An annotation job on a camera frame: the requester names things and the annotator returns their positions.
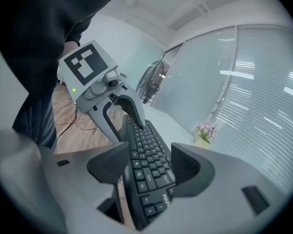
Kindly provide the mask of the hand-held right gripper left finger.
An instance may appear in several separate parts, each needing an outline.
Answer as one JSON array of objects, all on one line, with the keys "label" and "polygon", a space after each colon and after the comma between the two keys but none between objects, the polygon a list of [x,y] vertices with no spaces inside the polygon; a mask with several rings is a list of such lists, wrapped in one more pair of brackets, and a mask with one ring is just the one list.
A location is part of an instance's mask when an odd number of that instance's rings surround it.
[{"label": "hand-held right gripper left finger", "polygon": [[128,144],[54,155],[40,147],[49,188],[66,228],[121,228],[118,182],[128,163]]}]

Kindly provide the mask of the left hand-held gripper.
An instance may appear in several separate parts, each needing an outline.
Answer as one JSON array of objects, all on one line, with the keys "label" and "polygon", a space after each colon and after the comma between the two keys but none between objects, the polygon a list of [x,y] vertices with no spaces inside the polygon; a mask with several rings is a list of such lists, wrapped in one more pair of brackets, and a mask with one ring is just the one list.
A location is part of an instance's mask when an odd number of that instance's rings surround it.
[{"label": "left hand-held gripper", "polygon": [[112,143],[122,141],[107,115],[112,102],[121,106],[136,125],[144,129],[145,112],[139,94],[126,86],[117,71],[118,65],[96,41],[63,56],[59,67],[72,100],[81,112],[88,113]]}]

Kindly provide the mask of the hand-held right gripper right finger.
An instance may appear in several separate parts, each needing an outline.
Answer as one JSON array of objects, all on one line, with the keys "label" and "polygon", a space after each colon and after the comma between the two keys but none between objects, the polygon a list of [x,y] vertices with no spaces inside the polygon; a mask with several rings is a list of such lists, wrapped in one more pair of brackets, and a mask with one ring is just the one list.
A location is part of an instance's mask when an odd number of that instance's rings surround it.
[{"label": "hand-held right gripper right finger", "polygon": [[233,156],[173,143],[176,186],[169,215],[188,231],[255,231],[289,196],[254,166]]}]

